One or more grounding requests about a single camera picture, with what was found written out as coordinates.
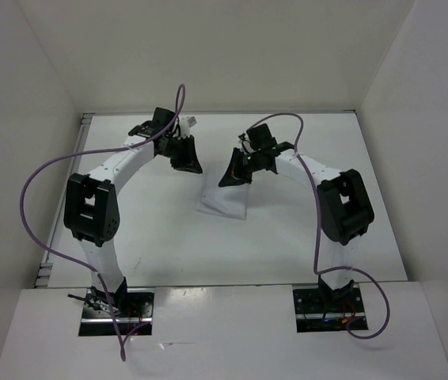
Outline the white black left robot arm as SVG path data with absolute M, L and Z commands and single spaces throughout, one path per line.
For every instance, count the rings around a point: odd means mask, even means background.
M 196 118 L 186 117 L 153 140 L 161 130 L 153 120 L 133 127 L 123 151 L 113 154 L 87 174 L 73 173 L 66 184 L 64 225 L 79 241 L 86 263 L 93 267 L 91 294 L 110 316 L 128 307 L 127 281 L 116 257 L 114 236 L 120 226 L 118 195 L 139 169 L 158 155 L 170 160 L 173 169 L 201 174 L 191 127 Z

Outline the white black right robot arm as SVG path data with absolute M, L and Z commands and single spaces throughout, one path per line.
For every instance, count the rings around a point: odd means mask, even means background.
M 271 171 L 313 192 L 316 233 L 313 272 L 318 277 L 317 301 L 327 311 L 337 310 L 351 292 L 354 280 L 349 257 L 374 221 L 374 210 L 361 174 L 330 168 L 283 142 L 246 153 L 235 148 L 219 181 L 220 188 L 252 183 L 258 171 Z

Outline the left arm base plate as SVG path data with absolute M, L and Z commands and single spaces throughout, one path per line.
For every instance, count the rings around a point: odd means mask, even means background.
M 113 307 L 122 337 L 152 334 L 154 296 L 153 288 L 131 288 L 128 290 L 126 306 L 121 310 Z M 91 290 L 87 290 L 84 298 L 73 295 L 71 298 L 83 302 L 79 336 L 114 336 L 116 334 L 108 304 L 101 300 L 94 300 Z

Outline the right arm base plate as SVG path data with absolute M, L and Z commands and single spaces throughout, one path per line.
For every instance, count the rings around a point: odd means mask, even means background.
M 297 333 L 368 330 L 361 291 L 354 286 L 351 293 L 332 306 L 326 306 L 315 285 L 294 287 L 292 290 Z

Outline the white fabric skirt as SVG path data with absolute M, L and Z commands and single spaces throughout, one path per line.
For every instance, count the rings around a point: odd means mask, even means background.
M 219 181 L 220 176 L 216 171 L 209 172 L 205 176 L 195 209 L 204 214 L 245 221 L 249 185 L 220 188 Z

